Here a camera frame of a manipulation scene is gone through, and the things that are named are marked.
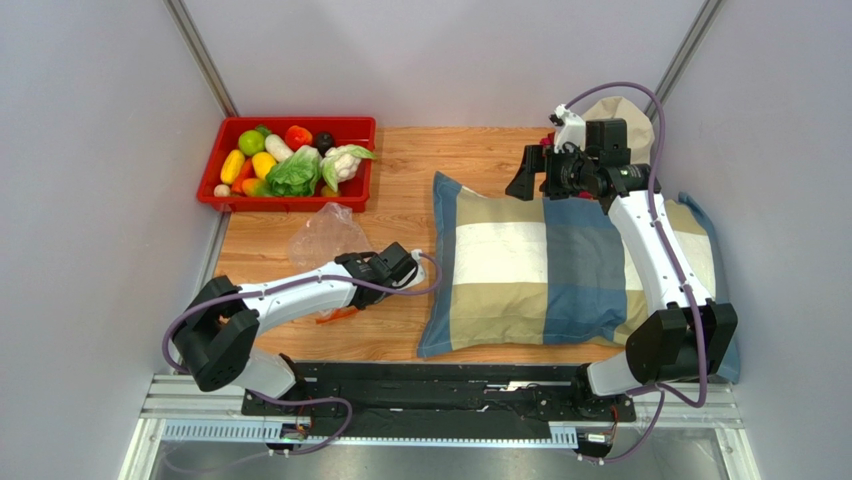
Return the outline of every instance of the white wall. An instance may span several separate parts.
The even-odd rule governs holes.
[[[849,478],[852,3],[727,2],[666,105],[668,192],[720,234],[765,479]]]
[[[655,87],[702,1],[186,3],[240,115],[538,126],[595,85]]]
[[[156,0],[0,2],[0,71],[0,476],[115,478],[222,114]]]

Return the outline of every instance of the clear plastic bag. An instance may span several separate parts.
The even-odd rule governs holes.
[[[301,271],[321,267],[343,253],[372,250],[364,230],[352,218],[352,209],[337,203],[322,207],[287,245],[290,262]]]

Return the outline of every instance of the red plastic crate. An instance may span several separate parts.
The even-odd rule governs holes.
[[[307,128],[312,134],[329,132],[337,145],[361,145],[374,150],[376,145],[376,120],[370,117],[234,117],[226,118],[219,128],[210,160],[198,186],[198,201],[209,204],[220,212],[316,212],[329,202],[350,207],[355,212],[363,212],[370,198],[370,174],[373,169],[371,160],[361,161],[358,172],[352,180],[340,184],[340,197],[320,197],[319,191],[325,185],[320,179],[313,197],[214,197],[213,189],[222,183],[219,172],[231,150],[237,148],[237,141],[246,130],[263,124],[272,133],[284,138],[284,133],[293,125]]]

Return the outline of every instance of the cauliflower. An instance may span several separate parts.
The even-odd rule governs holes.
[[[337,192],[337,185],[340,182],[355,178],[362,158],[375,159],[376,156],[358,145],[330,148],[325,153],[325,158],[320,161],[320,170],[325,183],[332,191]]]

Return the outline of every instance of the robotic arm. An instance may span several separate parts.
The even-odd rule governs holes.
[[[642,280],[650,317],[627,340],[625,351],[578,370],[580,405],[594,408],[602,398],[662,381],[690,380],[702,367],[686,288],[694,294],[701,316],[708,374],[718,371],[737,325],[730,304],[717,304],[689,267],[665,213],[660,186],[649,185],[651,167],[630,164],[627,124],[623,119],[584,122],[565,105],[550,117],[556,132],[552,145],[528,145],[506,194],[532,200],[535,174],[546,177],[540,191],[553,200],[590,194],[621,233]],[[585,139],[585,151],[580,140]],[[649,198],[657,218],[652,217]],[[661,242],[658,229],[668,245]],[[681,284],[674,261],[687,282]]]
[[[274,282],[234,285],[217,277],[202,288],[166,338],[173,339],[201,391],[237,385],[280,398],[296,383],[293,370],[283,358],[254,348],[254,340],[309,313],[347,306],[363,310],[388,292],[421,283],[426,278],[421,254],[394,243],[378,254],[344,254],[316,270]]]

